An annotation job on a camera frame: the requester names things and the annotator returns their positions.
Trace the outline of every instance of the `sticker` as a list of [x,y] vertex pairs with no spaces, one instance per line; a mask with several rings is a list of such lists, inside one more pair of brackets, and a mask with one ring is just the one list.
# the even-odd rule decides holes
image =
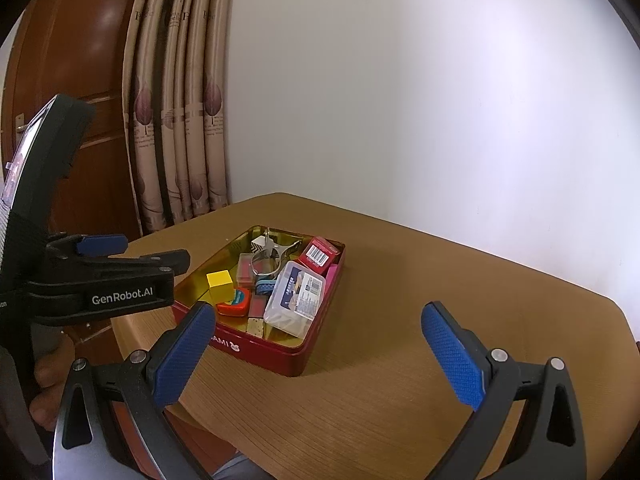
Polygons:
[[282,295],[282,299],[280,300],[280,306],[292,310],[292,308],[289,306],[289,304],[292,303],[292,300],[293,307],[296,306],[294,296],[296,296],[298,291],[300,290],[300,284],[302,283],[303,275],[304,272],[302,271],[302,269],[297,269],[295,267],[291,269],[291,274],[289,276],[289,279],[287,280],[287,286],[284,290],[284,294]]
[[315,263],[318,267],[324,266],[326,261],[329,259],[327,254],[324,254],[318,247],[312,245],[309,250],[306,252],[306,256]]
[[237,305],[242,303],[243,301],[244,301],[244,292],[236,288],[236,295],[234,296],[234,298],[231,301],[225,301],[225,303],[221,303],[221,304]]
[[305,274],[304,278],[302,278],[302,284],[300,285],[295,312],[313,321],[320,307],[321,290],[322,281],[313,277],[311,274]]
[[237,344],[232,343],[231,341],[227,341],[225,339],[220,339],[217,335],[213,336],[213,338],[211,338],[211,339],[212,339],[212,341],[214,343],[219,343],[222,346],[226,346],[227,348],[231,348],[234,352],[239,352],[240,351],[240,347]]

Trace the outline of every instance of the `blue gripper pad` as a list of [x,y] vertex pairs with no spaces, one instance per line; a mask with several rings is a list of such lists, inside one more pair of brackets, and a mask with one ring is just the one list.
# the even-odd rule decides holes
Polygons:
[[433,303],[422,310],[422,334],[447,376],[458,400],[476,411],[484,399],[482,370],[466,351]]
[[193,309],[198,310],[193,317],[187,315],[174,328],[181,334],[156,370],[153,394],[160,408],[178,401],[216,328],[216,313],[208,303],[199,301]]
[[76,244],[76,253],[81,256],[111,256],[122,254],[128,246],[125,235],[85,236]]

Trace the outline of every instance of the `red tin box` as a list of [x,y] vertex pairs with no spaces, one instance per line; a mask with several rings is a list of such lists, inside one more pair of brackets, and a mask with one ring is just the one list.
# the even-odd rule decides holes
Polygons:
[[[209,290],[206,278],[208,273],[226,269],[235,278],[238,256],[241,253],[251,252],[251,240],[264,234],[265,230],[266,228],[262,226],[248,229],[175,287],[175,303],[172,309],[176,322],[180,322],[196,301],[200,299],[206,301]],[[313,238],[311,235],[289,233],[273,228],[270,229],[270,233],[276,235],[276,241],[281,245],[288,245],[295,237],[302,238],[302,243],[296,248],[290,259],[299,256]],[[216,316],[216,331],[209,345],[277,374],[289,377],[300,375],[309,359],[316,338],[318,338],[320,327],[334,296],[344,265],[344,244],[334,240],[329,241],[340,250],[338,259],[334,261],[338,265],[337,272],[329,289],[324,294],[318,313],[304,340],[268,326],[266,326],[268,330],[265,330],[264,338],[258,338],[245,332],[246,318]]]

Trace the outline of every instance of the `transparent plastic box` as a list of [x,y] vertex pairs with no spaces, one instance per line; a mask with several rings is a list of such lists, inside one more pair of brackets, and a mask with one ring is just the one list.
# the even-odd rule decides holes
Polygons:
[[325,280],[309,268],[288,262],[264,311],[264,322],[304,339],[324,299]]
[[242,253],[238,257],[238,270],[236,270],[236,283],[253,290],[255,286],[255,274],[251,269],[251,258],[253,253]]

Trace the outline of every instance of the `wooden block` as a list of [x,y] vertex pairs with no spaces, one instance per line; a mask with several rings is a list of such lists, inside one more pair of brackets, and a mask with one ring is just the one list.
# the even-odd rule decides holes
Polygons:
[[209,282],[212,305],[234,300],[236,290],[234,288],[234,281],[231,279],[231,274],[229,274],[228,270],[207,274],[207,281]]
[[266,296],[258,296],[257,294],[252,295],[251,303],[249,304],[249,318],[255,317],[262,319],[262,316],[264,316],[264,309],[267,307],[267,299],[268,298]]
[[246,332],[262,338],[264,335],[264,320],[261,317],[250,317],[246,324]]

